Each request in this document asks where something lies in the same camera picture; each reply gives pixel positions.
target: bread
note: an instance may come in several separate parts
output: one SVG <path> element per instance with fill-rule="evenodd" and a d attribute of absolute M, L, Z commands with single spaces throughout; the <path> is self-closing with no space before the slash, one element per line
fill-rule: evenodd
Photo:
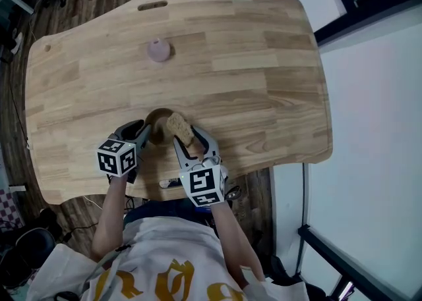
<path fill-rule="evenodd" d="M 171 114 L 167 119 L 167 128 L 173 135 L 179 137 L 185 146 L 192 144 L 195 137 L 192 128 L 179 113 Z"/>

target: white sleeve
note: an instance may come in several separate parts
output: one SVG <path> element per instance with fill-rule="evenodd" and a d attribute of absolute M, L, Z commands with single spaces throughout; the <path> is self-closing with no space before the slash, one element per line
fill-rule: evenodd
<path fill-rule="evenodd" d="M 285 287 L 268 282 L 249 284 L 243 292 L 248 301 L 309 301 L 305 283 Z"/>
<path fill-rule="evenodd" d="M 28 289 L 26 301 L 53 298 L 58 292 L 65 291 L 80 295 L 85 279 L 96 266 L 86 256 L 58 244 L 37 272 Z"/>

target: checkered cloth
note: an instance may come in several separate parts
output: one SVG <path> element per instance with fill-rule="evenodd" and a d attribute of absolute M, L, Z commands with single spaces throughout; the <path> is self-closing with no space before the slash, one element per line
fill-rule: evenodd
<path fill-rule="evenodd" d="M 10 192 L 0 189 L 0 230 L 1 232 L 18 229 L 24 224 L 16 209 Z"/>

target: yellow lettering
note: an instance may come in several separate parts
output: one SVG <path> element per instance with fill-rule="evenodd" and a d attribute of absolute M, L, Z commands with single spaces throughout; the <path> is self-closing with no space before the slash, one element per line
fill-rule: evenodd
<path fill-rule="evenodd" d="M 121 294 L 127 298 L 133 298 L 134 296 L 141 295 L 143 293 L 135 288 L 135 278 L 132 274 L 124 271 L 117 271 L 116 275 L 120 277 L 123 282 Z"/>
<path fill-rule="evenodd" d="M 180 272 L 180 274 L 177 274 L 174 277 L 171 289 L 169 290 L 168 279 L 172 269 Z M 189 261 L 185 261 L 183 264 L 180 264 L 176 259 L 173 259 L 169 269 L 157 275 L 156 296 L 160 299 L 160 301 L 174 301 L 173 295 L 181 288 L 182 278 L 184 278 L 183 297 L 181 301 L 186 301 L 189 295 L 189 289 L 191 288 L 194 270 L 193 265 Z"/>
<path fill-rule="evenodd" d="M 105 271 L 100 275 L 98 279 L 96 288 L 95 288 L 95 297 L 94 301 L 98 301 L 100 299 L 101 293 L 104 289 L 104 285 L 107 281 L 108 275 L 110 274 L 110 270 Z M 117 271 L 116 276 L 120 277 L 122 280 L 122 287 L 121 287 L 121 294 L 126 296 L 127 298 L 133 298 L 136 295 L 141 295 L 143 292 L 137 290 L 135 288 L 135 278 L 132 274 L 124 271 Z"/>
<path fill-rule="evenodd" d="M 226 287 L 229 295 L 225 295 L 222 287 Z M 231 288 L 227 283 L 213 283 L 206 289 L 209 301 L 233 300 L 242 301 L 243 293 Z"/>
<path fill-rule="evenodd" d="M 110 270 L 105 271 L 100 275 L 100 278 L 98 279 L 97 285 L 95 287 L 95 297 L 94 301 L 98 301 L 100 299 L 101 293 L 104 289 L 104 285 L 107 281 L 108 275 L 110 274 Z"/>

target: wooden table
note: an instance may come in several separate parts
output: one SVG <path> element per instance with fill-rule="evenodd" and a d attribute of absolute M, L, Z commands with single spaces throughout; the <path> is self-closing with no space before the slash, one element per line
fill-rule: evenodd
<path fill-rule="evenodd" d="M 170 60 L 148 58 L 155 38 L 171 43 Z M 44 199 L 106 193 L 95 149 L 118 126 L 159 107 L 213 135 L 231 178 L 328 158 L 330 109 L 316 46 L 298 0 L 132 0 L 43 37 L 30 50 L 25 95 Z M 142 158 L 128 194 L 185 196 L 181 187 L 158 185 L 178 176 L 171 144 L 148 144 Z"/>

